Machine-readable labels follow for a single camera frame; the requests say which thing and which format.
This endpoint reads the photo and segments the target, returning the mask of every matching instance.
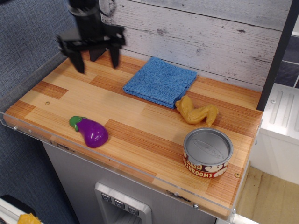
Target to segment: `mushroom can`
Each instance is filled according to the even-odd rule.
[[[233,154],[229,137],[214,128],[198,128],[187,134],[184,140],[184,164],[200,177],[222,175]]]

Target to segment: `screw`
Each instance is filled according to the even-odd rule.
[[[241,176],[240,173],[235,173],[236,178],[240,178],[240,176]]]

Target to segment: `wooden floor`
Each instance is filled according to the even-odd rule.
[[[237,214],[260,224],[299,224],[299,185],[250,167]]]

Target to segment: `gray fabric wall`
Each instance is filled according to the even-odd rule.
[[[0,5],[0,111],[65,58],[55,35],[75,26],[64,0],[13,0]],[[11,195],[46,224],[73,224],[41,142],[0,124],[0,196]]]

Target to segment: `can lid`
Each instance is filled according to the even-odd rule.
[[[214,128],[198,128],[184,140],[189,162],[194,165],[218,166],[227,162],[233,154],[233,144],[223,132]]]

